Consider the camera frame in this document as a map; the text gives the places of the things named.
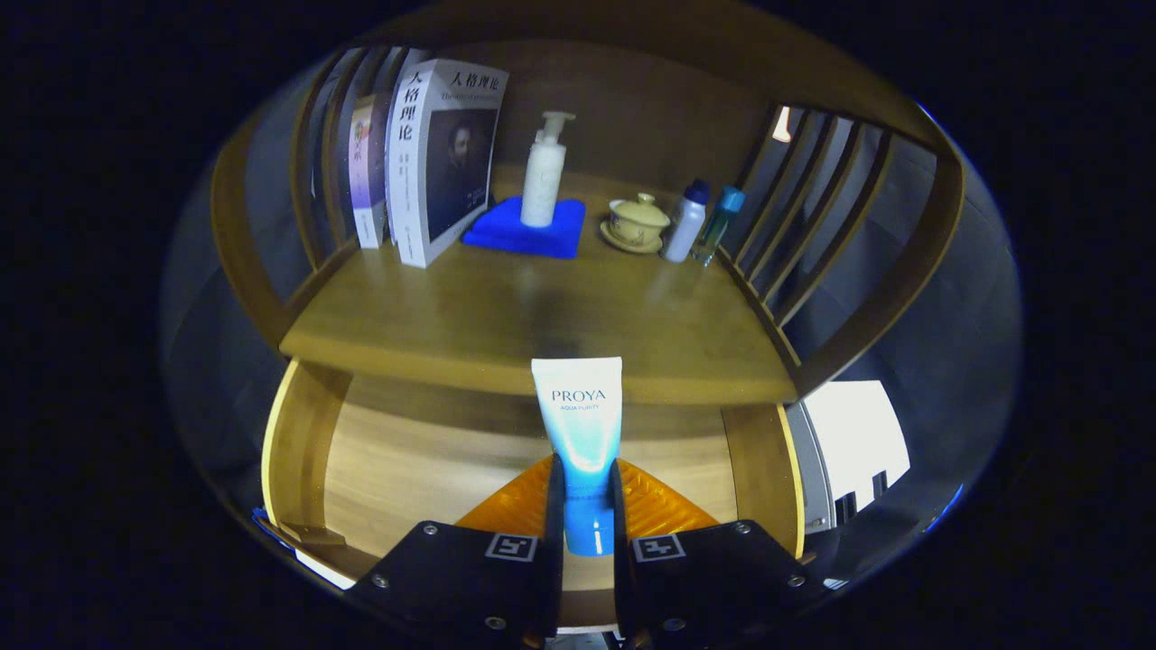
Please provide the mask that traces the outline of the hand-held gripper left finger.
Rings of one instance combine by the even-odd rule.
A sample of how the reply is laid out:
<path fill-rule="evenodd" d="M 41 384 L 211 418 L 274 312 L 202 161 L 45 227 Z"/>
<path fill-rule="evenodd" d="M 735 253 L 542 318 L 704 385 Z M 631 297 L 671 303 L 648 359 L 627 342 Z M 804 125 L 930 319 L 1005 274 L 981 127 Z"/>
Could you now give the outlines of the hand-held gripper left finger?
<path fill-rule="evenodd" d="M 458 523 L 416 524 L 348 596 L 406 649 L 536 649 L 558 627 L 564 497 L 544 457 Z"/>

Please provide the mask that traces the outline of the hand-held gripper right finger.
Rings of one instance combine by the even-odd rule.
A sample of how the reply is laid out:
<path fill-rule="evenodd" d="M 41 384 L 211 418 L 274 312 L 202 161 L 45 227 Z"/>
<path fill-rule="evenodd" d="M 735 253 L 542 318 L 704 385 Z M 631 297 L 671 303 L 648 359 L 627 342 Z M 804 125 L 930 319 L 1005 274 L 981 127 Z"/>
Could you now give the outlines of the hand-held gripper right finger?
<path fill-rule="evenodd" d="M 755 649 L 827 598 L 751 519 L 717 520 L 631 461 L 612 465 L 614 598 L 628 649 Z"/>

